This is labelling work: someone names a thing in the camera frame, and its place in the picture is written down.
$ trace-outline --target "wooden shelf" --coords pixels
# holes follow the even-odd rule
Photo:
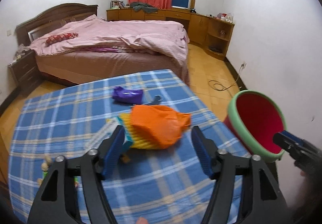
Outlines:
[[[213,37],[216,37],[216,38],[219,38],[219,39],[225,40],[225,41],[230,41],[230,39],[229,39],[229,38],[222,38],[221,36],[217,36],[217,35],[212,34],[212,33],[210,33],[210,32],[208,32],[208,34],[209,34],[210,36],[213,36]]]
[[[203,48],[204,52],[206,52],[209,56],[212,56],[216,59],[220,59],[220,60],[224,60],[225,59],[225,55],[216,51],[212,51],[210,50],[208,47],[204,47]]]

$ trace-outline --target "wooden desk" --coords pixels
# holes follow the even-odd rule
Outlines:
[[[173,9],[159,9],[154,13],[145,13],[143,10],[135,12],[133,9],[109,9],[106,11],[108,21],[129,20],[162,20],[176,21],[185,27],[190,42],[204,49],[204,51],[217,59],[224,60],[229,47],[234,24],[224,22],[200,14]]]

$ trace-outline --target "plastic bag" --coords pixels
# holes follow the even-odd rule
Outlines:
[[[130,103],[130,104],[142,104],[143,90],[142,89],[124,89],[122,87],[115,87],[112,95],[112,99]]]
[[[140,134],[159,148],[175,144],[191,122],[191,115],[180,113],[168,106],[139,105],[131,112],[131,125]]]

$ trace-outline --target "wooden headboard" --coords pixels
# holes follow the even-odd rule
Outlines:
[[[32,41],[71,21],[80,21],[93,14],[97,15],[97,5],[66,3],[47,9],[37,17],[16,27],[18,44],[29,46]]]

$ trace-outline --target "wall outlet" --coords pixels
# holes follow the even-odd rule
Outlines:
[[[246,68],[246,65],[247,65],[247,63],[244,61],[244,62],[242,63],[242,65],[240,66],[240,67],[241,67],[241,70],[243,70],[244,68]]]

